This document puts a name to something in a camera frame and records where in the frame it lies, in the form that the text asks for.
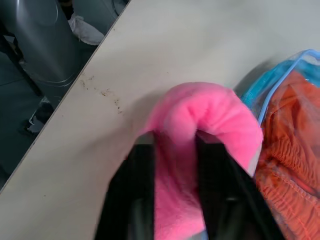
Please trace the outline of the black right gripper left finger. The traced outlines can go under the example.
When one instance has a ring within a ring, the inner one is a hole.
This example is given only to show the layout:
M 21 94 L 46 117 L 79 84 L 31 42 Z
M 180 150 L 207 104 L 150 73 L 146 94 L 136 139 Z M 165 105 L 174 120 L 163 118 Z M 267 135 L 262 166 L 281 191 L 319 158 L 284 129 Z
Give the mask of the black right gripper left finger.
M 153 131 L 139 136 L 110 180 L 105 194 L 97 240 L 155 238 L 155 163 Z

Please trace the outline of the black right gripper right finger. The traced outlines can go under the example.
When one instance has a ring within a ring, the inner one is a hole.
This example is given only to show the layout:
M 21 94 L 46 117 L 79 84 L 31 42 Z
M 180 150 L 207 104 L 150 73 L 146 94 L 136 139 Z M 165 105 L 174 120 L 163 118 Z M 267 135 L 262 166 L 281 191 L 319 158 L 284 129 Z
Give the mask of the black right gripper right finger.
M 209 240 L 281 240 L 255 181 L 215 136 L 198 131 L 198 195 Z

